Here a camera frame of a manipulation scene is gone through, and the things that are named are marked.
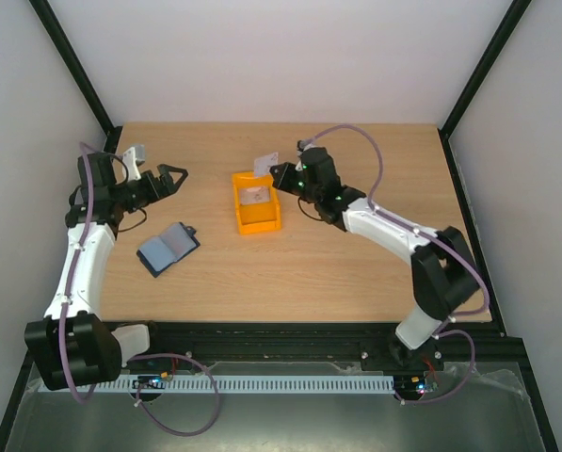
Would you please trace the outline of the blue card holder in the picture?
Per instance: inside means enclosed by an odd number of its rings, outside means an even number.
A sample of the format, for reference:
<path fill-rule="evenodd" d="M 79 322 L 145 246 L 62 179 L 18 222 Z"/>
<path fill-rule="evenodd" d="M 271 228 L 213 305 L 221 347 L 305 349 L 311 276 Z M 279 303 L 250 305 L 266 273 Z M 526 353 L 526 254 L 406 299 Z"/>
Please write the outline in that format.
<path fill-rule="evenodd" d="M 182 222 L 174 222 L 161 234 L 143 242 L 138 247 L 136 256 L 149 273 L 157 278 L 200 245 L 195 228 Z"/>

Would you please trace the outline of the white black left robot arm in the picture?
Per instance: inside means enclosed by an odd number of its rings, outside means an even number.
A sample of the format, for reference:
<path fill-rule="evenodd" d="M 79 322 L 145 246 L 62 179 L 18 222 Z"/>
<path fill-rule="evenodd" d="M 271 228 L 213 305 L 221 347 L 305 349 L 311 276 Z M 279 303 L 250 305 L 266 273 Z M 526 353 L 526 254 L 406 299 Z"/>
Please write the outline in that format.
<path fill-rule="evenodd" d="M 24 330 L 28 352 L 51 391 L 76 390 L 118 378 L 122 368 L 151 346 L 146 323 L 110 330 L 100 318 L 106 265 L 127 214 L 174 195 L 186 169 L 160 164 L 139 171 L 136 149 L 123 155 L 83 153 L 80 183 L 65 216 L 67 254 L 55 295 L 39 321 Z"/>

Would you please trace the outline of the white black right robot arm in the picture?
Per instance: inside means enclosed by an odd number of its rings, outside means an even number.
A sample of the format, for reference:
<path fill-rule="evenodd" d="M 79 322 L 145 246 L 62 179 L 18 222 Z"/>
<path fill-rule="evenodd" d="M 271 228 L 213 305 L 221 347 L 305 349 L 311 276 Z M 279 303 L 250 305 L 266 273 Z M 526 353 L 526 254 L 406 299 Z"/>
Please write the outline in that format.
<path fill-rule="evenodd" d="M 460 230 L 434 230 L 382 208 L 341 182 L 327 150 L 308 147 L 299 162 L 270 168 L 273 186 L 311 204 L 320 220 L 362 236 L 409 264 L 415 306 L 395 329 L 392 362 L 403 369 L 423 357 L 422 345 L 478 289 L 481 280 Z"/>

